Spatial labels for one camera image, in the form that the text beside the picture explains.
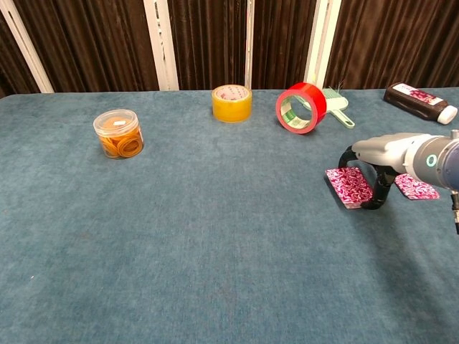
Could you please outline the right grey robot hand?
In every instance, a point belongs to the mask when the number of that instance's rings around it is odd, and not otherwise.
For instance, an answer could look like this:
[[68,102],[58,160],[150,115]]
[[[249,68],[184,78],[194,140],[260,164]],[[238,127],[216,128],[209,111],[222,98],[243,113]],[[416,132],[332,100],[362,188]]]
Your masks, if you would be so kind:
[[420,136],[420,133],[381,135],[357,141],[343,152],[338,168],[345,168],[348,162],[359,160],[373,166],[377,173],[372,198],[362,202],[361,208],[376,210],[385,203],[395,178],[406,172],[403,163],[407,149]]

